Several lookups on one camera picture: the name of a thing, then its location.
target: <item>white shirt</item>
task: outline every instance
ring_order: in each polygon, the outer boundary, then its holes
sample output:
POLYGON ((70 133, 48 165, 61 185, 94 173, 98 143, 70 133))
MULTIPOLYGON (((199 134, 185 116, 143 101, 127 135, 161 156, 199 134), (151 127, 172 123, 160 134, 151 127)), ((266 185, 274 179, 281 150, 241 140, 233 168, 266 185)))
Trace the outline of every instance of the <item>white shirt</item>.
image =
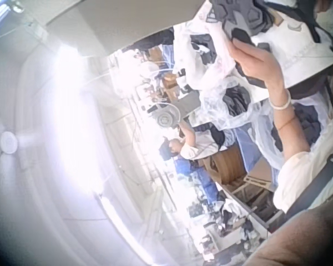
MULTIPOLYGON (((288 159, 278 175, 274 194, 274 205, 285 213, 289 210, 305 188, 316 178, 333 153, 333 119, 314 144, 311 152, 300 152, 288 159)), ((323 204, 333 195, 333 178, 325 186, 310 209, 323 204)))
MULTIPOLYGON (((227 147, 231 146, 235 141, 235 135, 231 130, 224 130, 224 132, 226 139, 220 151, 226 150, 227 147)), ((218 145, 212 138, 210 130, 195 132, 195 136, 195 147, 191 147, 185 143, 180 151, 181 157, 187 160, 197 160, 211 156, 219 151, 218 145)))

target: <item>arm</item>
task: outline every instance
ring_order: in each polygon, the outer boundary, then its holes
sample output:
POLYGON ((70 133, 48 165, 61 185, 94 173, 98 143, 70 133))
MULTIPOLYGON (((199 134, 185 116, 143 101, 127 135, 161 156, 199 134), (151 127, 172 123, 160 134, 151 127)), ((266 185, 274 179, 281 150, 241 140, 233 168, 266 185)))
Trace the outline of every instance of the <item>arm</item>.
POLYGON ((191 147, 196 146, 196 135, 195 131, 186 123, 184 120, 181 120, 179 127, 183 134, 185 135, 185 143, 191 147))
MULTIPOLYGON (((270 101, 275 106, 284 106, 288 99, 284 86, 268 88, 270 101)), ((295 154, 310 151, 304 131, 291 104, 284 110, 274 109, 274 124, 284 147, 285 161, 295 154)))
MULTIPOLYGON (((278 61, 267 51, 239 40, 227 44, 230 55, 241 65, 247 76, 263 80, 273 105, 284 106, 288 100, 284 77, 278 61)), ((290 104, 284 110, 274 109, 274 124, 284 147, 285 160, 303 151, 309 151, 305 134, 290 104)))

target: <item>hand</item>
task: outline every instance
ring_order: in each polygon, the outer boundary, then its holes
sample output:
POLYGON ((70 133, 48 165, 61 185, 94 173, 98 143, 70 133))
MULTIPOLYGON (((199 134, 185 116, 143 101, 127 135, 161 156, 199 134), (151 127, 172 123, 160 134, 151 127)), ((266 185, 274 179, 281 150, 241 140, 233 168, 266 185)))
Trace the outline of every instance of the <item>hand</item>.
POLYGON ((227 47, 245 75, 263 80, 268 89, 284 88, 280 64, 271 53, 237 39, 227 42, 227 47))

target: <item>cable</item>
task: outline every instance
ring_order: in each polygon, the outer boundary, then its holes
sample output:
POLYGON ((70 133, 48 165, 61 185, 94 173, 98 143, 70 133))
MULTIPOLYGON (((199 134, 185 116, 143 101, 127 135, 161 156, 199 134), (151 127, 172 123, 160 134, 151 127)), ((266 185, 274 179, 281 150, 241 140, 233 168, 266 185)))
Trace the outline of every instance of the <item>cable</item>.
POLYGON ((20 25, 19 27, 13 28, 12 30, 9 30, 7 33, 4 33, 4 34, 0 35, 0 39, 1 39, 2 37, 5 37, 6 35, 9 35, 10 33, 15 32, 16 30, 18 30, 19 28, 21 28, 21 27, 23 27, 23 26, 24 26, 24 25, 20 25))

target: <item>woman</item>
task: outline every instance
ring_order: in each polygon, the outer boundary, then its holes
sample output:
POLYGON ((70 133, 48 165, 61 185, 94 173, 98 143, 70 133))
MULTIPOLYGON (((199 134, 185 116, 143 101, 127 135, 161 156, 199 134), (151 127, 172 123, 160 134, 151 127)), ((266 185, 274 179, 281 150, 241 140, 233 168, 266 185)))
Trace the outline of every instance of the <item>woman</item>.
MULTIPOLYGON (((228 49, 244 73, 263 80, 269 90, 285 157, 274 203, 287 213, 333 153, 333 120, 310 151, 274 56, 236 39, 228 49)), ((333 265, 333 176, 309 209, 276 231, 245 265, 333 265)))
MULTIPOLYGON (((274 204, 285 213, 305 188, 315 179, 333 153, 333 120, 312 148, 291 105, 290 93, 284 87, 284 77, 275 57, 259 48, 237 39, 228 44, 231 56, 239 62, 247 76, 261 79, 269 91, 270 105, 274 109, 274 124, 284 147, 285 164, 279 172, 279 186, 274 204)), ((318 195, 310 208, 323 204, 333 195, 333 178, 318 195)))

